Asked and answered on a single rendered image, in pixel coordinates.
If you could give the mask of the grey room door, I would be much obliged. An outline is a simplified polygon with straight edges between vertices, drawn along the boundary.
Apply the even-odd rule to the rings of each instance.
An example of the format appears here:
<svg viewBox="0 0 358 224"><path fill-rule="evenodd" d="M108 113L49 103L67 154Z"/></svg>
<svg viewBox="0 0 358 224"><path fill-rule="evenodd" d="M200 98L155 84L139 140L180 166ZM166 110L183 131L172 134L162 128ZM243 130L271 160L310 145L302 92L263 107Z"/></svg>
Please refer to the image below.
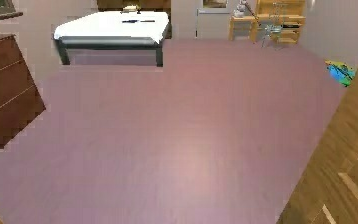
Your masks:
<svg viewBox="0 0 358 224"><path fill-rule="evenodd" d="M226 39L231 0L198 0L195 16L196 39Z"/></svg>

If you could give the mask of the colourful blue green cloth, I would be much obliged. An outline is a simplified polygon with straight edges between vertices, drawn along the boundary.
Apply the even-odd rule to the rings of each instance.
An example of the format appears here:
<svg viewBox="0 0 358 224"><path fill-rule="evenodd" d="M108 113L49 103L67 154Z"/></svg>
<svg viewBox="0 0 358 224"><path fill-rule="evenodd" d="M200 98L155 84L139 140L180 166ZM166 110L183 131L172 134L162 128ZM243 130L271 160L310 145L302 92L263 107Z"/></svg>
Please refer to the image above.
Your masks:
<svg viewBox="0 0 358 224"><path fill-rule="evenodd" d="M326 68L332 78L345 87L348 87L355 77L355 70L344 62L326 60Z"/></svg>

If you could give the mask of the grey desk lamp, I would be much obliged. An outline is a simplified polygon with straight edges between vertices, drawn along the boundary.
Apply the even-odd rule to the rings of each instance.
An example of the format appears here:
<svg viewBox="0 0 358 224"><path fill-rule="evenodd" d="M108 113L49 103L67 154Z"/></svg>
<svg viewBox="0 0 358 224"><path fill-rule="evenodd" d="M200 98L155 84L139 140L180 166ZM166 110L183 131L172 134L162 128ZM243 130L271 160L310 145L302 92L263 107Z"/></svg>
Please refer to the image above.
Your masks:
<svg viewBox="0 0 358 224"><path fill-rule="evenodd" d="M233 11L233 16L237 18L243 18L246 12L249 12L254 17L258 25L261 25L259 22L259 17L253 12L247 0L239 0L236 9Z"/></svg>

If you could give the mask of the light wooden desk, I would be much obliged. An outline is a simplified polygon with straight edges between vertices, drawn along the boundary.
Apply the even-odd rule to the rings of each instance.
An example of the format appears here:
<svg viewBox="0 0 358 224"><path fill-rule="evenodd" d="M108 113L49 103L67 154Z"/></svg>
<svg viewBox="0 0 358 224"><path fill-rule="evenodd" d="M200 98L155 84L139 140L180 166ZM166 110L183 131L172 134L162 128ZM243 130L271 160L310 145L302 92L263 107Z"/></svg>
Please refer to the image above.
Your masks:
<svg viewBox="0 0 358 224"><path fill-rule="evenodd" d="M229 18L228 26L228 39L230 41L235 39L235 35L239 37L250 38L252 25L256 23L254 16L235 17Z"/></svg>

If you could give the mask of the light wooden shelf unit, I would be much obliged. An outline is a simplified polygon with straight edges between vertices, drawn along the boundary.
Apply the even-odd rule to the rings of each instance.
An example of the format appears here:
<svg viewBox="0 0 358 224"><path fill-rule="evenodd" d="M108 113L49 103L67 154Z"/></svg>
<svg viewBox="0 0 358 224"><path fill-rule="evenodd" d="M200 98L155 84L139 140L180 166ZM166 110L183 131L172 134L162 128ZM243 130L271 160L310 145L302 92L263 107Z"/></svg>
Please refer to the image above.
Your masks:
<svg viewBox="0 0 358 224"><path fill-rule="evenodd" d="M259 17L261 25L258 25L257 22L252 25L250 40L253 43L258 40L262 41L265 23L268 21L273 2L282 2L285 10L285 22L279 42L273 42L275 44L297 44L306 20L304 16L305 0L256 0L255 14Z"/></svg>

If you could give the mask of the grey metal chair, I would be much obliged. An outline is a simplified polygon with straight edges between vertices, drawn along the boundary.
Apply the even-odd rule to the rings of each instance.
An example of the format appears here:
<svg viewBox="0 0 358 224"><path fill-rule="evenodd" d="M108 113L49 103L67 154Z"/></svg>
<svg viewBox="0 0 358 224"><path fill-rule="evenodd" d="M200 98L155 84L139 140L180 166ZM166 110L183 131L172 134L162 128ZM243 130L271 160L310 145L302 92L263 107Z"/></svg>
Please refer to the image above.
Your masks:
<svg viewBox="0 0 358 224"><path fill-rule="evenodd" d="M282 2L273 2L272 9L268 16L268 21L265 23L264 35L262 37L262 45L264 47L268 45L269 41L279 42L281 36L284 19L284 4Z"/></svg>

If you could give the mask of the white bed with dark frame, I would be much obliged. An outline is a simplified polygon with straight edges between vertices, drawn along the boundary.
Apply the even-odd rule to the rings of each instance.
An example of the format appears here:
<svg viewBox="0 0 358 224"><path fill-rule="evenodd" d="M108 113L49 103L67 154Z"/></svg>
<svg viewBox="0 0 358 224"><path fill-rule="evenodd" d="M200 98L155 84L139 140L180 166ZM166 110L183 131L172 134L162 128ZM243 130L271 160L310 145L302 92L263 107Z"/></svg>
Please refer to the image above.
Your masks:
<svg viewBox="0 0 358 224"><path fill-rule="evenodd" d="M155 22L122 23L123 20ZM154 50L156 66L163 66L163 45L171 27L166 12L102 11L58 25L53 41L62 65L69 65L68 49Z"/></svg>

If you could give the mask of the brown wooden room door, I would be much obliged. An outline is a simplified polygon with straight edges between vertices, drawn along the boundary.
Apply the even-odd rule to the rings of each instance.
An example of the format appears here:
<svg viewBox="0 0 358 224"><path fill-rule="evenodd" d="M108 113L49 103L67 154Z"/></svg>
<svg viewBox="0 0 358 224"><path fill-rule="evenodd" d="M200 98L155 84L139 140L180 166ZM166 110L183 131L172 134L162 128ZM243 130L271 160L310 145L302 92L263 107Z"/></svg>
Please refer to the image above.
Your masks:
<svg viewBox="0 0 358 224"><path fill-rule="evenodd" d="M358 224L358 69L276 224Z"/></svg>

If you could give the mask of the dark brown chest of drawers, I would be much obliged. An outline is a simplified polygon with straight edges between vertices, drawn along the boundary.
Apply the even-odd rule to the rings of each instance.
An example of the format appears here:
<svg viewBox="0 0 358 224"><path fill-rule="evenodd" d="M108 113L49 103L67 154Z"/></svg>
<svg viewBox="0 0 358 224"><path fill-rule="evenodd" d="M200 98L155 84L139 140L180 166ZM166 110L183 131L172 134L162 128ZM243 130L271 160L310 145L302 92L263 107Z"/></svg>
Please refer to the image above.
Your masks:
<svg viewBox="0 0 358 224"><path fill-rule="evenodd" d="M46 110L14 34L0 34L0 149Z"/></svg>

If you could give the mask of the pale yellow pillow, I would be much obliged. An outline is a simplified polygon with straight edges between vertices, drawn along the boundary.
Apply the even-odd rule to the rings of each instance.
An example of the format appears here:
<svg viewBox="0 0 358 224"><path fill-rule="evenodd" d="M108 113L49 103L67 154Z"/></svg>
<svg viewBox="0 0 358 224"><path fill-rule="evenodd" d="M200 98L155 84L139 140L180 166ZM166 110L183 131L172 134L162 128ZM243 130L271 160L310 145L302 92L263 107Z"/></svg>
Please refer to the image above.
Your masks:
<svg viewBox="0 0 358 224"><path fill-rule="evenodd" d="M141 13L141 8L138 5L128 5L125 6L121 13L131 13L131 12L136 12L137 14Z"/></svg>

